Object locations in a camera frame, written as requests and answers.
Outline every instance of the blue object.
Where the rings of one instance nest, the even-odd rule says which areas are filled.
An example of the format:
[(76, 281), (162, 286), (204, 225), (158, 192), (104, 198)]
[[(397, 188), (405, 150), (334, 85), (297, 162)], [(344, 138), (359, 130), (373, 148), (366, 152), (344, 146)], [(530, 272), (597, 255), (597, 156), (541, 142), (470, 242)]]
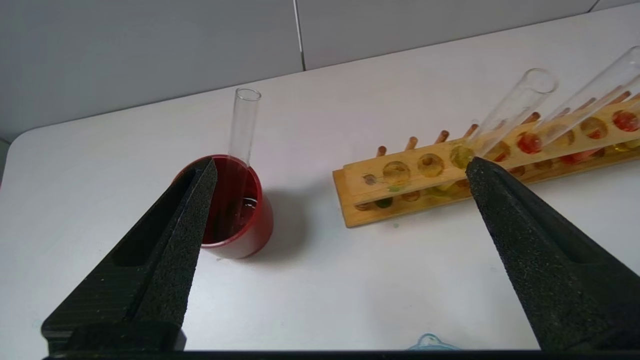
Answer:
[(408, 350), (412, 351), (432, 351), (432, 350), (460, 350), (459, 348), (443, 343), (438, 339), (438, 336), (427, 332), (418, 339), (418, 343), (410, 347)]

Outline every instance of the test tube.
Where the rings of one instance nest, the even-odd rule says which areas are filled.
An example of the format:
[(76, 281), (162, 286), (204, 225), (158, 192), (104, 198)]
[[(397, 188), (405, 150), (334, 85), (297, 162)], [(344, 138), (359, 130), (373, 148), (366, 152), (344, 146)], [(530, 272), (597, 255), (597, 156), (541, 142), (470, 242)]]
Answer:
[(603, 106), (615, 101), (638, 81), (640, 81), (640, 46), (635, 46), (539, 121), (531, 132), (521, 136), (518, 147), (527, 154), (540, 152), (544, 146), (563, 136)]
[(216, 231), (218, 241), (233, 236), (241, 228), (240, 213), (249, 173), (253, 129), (261, 98), (262, 95), (257, 90), (236, 89), (228, 148), (229, 159), (223, 173), (225, 179), (220, 181), (224, 188), (218, 189), (225, 195), (220, 199), (221, 211), (218, 215)]
[(474, 156), (502, 161), (508, 146), (500, 141), (552, 94), (558, 86), (555, 76), (545, 69), (529, 69), (500, 103), (482, 121), (467, 141), (451, 151), (451, 162), (466, 168)]

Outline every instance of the red cup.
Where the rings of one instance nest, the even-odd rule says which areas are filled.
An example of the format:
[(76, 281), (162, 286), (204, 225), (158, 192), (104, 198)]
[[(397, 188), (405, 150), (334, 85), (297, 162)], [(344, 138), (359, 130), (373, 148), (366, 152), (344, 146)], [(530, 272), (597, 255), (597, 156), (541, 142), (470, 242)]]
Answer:
[(216, 219), (220, 212), (221, 198), (224, 196), (219, 189), (229, 189), (229, 186), (239, 184), (238, 181), (225, 177), (228, 161), (239, 162), (238, 159), (229, 155), (210, 155), (218, 170), (218, 180), (216, 189), (211, 198), (211, 206), (209, 207), (209, 217), (202, 238), (202, 249), (216, 254), (221, 258), (242, 259), (254, 255), (267, 245), (271, 233), (273, 232), (273, 210), (269, 199), (262, 193), (262, 186), (258, 175), (249, 168), (249, 173), (245, 180), (244, 198), (255, 200), (255, 208), (249, 215), (246, 224), (233, 236), (222, 241), (215, 241), (214, 233), (216, 230)]

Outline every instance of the wooden test tube rack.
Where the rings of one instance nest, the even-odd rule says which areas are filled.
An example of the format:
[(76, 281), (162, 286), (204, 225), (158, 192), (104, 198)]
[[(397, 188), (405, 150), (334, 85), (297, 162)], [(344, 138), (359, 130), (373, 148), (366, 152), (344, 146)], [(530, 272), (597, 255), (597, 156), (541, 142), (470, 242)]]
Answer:
[[(629, 101), (605, 106), (593, 114), (591, 117), (601, 120), (606, 128), (604, 131), (606, 134), (601, 138), (590, 138), (582, 132), (580, 126), (577, 126), (571, 130), (573, 140), (571, 144), (550, 143), (536, 154), (526, 154), (516, 145), (519, 135), (531, 130), (536, 125), (535, 122), (522, 124), (502, 139), (508, 145), (508, 156), (498, 164), (506, 169), (524, 170), (521, 172), (512, 171), (512, 174), (523, 183), (535, 183), (638, 159), (640, 158), (640, 147), (619, 152), (610, 146), (640, 139), (640, 130), (627, 132), (618, 129), (612, 123), (614, 113), (630, 108), (638, 102), (640, 102), (640, 98), (635, 96)], [(347, 164), (342, 169), (333, 171), (333, 181), (340, 199), (346, 226), (370, 224), (403, 214), (452, 204), (471, 197), (468, 187), (464, 188), (463, 186), (457, 186), (458, 191), (448, 193), (447, 196), (434, 196), (426, 190), (466, 179), (464, 169), (455, 167), (450, 160), (451, 151), (464, 142), (464, 138), (460, 138), (435, 143)], [(559, 160), (561, 156), (600, 148), (605, 148), (604, 155), (592, 156), (574, 165), (567, 165)], [(420, 167), (425, 156), (434, 159), (434, 161), (441, 161), (443, 164), (442, 172), (437, 176), (426, 174), (424, 169)], [(398, 184), (397, 179), (390, 179), (388, 174), (385, 177), (383, 169), (389, 166), (401, 167), (403, 172), (406, 171), (404, 173), (406, 178), (401, 181), (401, 184)], [(420, 193), (419, 197), (402, 196), (417, 192)], [(389, 198), (393, 198), (389, 206), (381, 208), (374, 204), (377, 200)]]

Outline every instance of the test tube rack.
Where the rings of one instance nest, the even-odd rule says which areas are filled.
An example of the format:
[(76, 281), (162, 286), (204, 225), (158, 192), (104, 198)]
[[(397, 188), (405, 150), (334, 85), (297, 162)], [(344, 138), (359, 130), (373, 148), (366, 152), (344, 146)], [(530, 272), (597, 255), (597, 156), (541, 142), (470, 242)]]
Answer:
[[(592, 125), (596, 122), (600, 138), (590, 138), (587, 130), (578, 125), (563, 136), (564, 142), (550, 143), (536, 154), (524, 153), (516, 145), (518, 137), (536, 123), (519, 125), (499, 143), (504, 156), (497, 163), (523, 183), (537, 183), (639, 159), (640, 147), (618, 151), (614, 146), (640, 139), (640, 130), (623, 131), (613, 123), (617, 111), (631, 108), (638, 102), (640, 96), (636, 95), (631, 100), (604, 106), (593, 114), (588, 120)], [(346, 227), (370, 224), (470, 198), (465, 170), (454, 166), (450, 159), (452, 150), (463, 143), (464, 138), (435, 143), (350, 163), (333, 171)], [(567, 165), (559, 159), (593, 149), (602, 150), (577, 164)], [(441, 163), (441, 171), (434, 172), (433, 166), (426, 168), (425, 162)], [(433, 195), (430, 191), (452, 182), (456, 182), (455, 191), (447, 192), (446, 196)]]

